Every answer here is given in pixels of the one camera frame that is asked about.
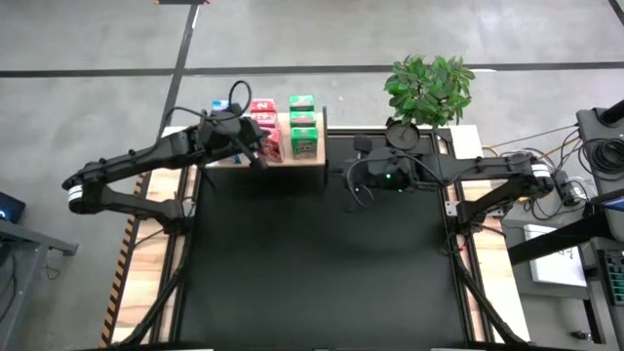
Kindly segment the black diagonal beam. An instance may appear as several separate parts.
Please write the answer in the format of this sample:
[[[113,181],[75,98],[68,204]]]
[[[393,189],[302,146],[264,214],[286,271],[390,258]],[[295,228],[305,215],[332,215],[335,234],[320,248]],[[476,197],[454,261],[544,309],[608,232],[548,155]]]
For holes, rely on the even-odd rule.
[[[531,261],[588,242],[624,249],[624,212],[605,210],[507,250],[512,265]]]

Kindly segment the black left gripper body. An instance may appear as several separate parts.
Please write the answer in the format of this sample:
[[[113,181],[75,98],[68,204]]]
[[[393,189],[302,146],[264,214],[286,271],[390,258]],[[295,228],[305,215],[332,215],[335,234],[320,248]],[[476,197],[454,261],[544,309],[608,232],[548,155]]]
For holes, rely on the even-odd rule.
[[[198,152],[202,158],[227,158],[243,154],[234,142],[238,138],[258,153],[262,148],[259,129],[257,122],[250,117],[237,117],[225,111],[209,115],[203,111],[198,131]]]

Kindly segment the green potted plant, black pot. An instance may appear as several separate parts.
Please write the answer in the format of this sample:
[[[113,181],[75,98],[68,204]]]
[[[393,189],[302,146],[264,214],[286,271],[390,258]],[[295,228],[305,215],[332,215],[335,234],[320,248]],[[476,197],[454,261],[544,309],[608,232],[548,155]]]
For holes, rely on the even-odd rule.
[[[428,62],[423,56],[408,56],[394,62],[384,84],[394,109],[386,126],[388,143],[408,151],[420,140],[419,126],[437,130],[459,122],[472,101],[470,85],[475,78],[463,58],[436,56]]]

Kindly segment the grey metal desk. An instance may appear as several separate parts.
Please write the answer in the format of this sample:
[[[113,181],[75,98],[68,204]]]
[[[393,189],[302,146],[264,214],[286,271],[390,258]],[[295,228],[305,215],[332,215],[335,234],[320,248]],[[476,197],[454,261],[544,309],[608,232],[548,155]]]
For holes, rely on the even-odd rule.
[[[0,351],[17,344],[48,251],[75,255],[77,249],[75,243],[0,219]]]

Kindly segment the black keypad with lit keys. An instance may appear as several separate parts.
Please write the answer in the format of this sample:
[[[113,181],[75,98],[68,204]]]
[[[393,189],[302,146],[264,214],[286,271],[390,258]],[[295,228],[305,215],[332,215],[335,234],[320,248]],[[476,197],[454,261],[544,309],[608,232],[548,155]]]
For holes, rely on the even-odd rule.
[[[597,255],[604,292],[609,303],[624,307],[624,252],[598,250]]]

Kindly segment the white board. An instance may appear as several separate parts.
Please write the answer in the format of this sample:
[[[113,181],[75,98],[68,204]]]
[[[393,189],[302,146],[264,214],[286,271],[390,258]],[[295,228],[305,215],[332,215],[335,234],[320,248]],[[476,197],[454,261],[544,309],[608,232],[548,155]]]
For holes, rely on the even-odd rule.
[[[577,247],[531,260],[531,278],[535,283],[559,284],[565,286],[587,286],[580,252]]]

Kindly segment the black power strip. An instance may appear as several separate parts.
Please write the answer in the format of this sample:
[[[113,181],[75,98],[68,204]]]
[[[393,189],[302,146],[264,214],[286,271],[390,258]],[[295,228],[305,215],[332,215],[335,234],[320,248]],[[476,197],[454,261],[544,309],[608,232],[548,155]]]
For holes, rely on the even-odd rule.
[[[573,207],[580,203],[571,179],[565,171],[558,171],[554,175],[555,187],[565,207]]]

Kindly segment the grey equipment case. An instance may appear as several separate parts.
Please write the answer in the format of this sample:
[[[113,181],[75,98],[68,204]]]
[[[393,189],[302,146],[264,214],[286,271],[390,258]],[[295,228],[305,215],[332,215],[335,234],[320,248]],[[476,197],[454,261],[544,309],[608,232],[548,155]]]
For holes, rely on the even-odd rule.
[[[608,127],[599,121],[598,115],[604,108],[597,110],[579,110],[576,119],[580,129],[582,146],[579,158],[582,167],[591,174],[600,195],[611,191],[624,189],[624,171],[617,174],[606,174],[599,171],[590,163],[590,150],[597,144],[597,139],[615,139],[624,142],[624,122],[616,127]]]

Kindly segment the wooden shelf with black frame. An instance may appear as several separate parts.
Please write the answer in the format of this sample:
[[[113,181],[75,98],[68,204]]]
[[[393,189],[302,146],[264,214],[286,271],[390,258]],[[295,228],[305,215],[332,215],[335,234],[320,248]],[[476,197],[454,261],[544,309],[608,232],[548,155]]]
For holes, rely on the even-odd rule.
[[[290,182],[321,182],[327,165],[327,123],[326,117],[321,112],[315,112],[319,133],[317,157],[311,159],[294,159],[291,145],[290,114],[287,112],[277,113],[279,129],[282,133],[283,162],[268,161],[262,151],[259,157],[267,164],[268,168],[258,171],[251,167],[249,159],[239,154],[242,164],[234,163],[234,156],[223,161],[212,162],[204,166],[198,172],[199,178],[207,185],[225,187],[230,185],[243,185],[246,187],[287,185]]]

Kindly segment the yellow-black hazard stripe tape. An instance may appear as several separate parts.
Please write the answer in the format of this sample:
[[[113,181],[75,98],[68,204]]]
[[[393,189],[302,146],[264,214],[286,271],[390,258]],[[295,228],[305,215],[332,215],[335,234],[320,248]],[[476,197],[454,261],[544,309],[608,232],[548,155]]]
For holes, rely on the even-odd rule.
[[[133,255],[133,245],[137,237],[139,221],[130,216],[125,224],[124,236],[120,252],[118,254],[115,275],[111,285],[107,309],[103,320],[102,332],[100,335],[99,348],[110,346],[113,341],[115,324],[121,308],[124,288],[130,271],[130,264]]]

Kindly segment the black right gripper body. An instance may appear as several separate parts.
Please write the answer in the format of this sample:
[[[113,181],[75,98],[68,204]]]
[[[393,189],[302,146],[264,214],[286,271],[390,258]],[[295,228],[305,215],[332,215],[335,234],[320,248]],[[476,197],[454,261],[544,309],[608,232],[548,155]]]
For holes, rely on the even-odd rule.
[[[390,173],[387,171],[389,157],[390,149],[379,147],[367,157],[356,159],[348,167],[348,187],[355,189],[365,185],[373,188],[388,188],[390,185]]]

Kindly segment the black device with blue light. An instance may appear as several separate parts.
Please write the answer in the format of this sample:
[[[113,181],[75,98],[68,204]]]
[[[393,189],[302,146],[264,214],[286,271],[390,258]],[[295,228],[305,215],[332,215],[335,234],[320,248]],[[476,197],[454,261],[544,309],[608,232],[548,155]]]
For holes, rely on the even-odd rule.
[[[17,224],[25,210],[25,202],[0,191],[0,220]]]

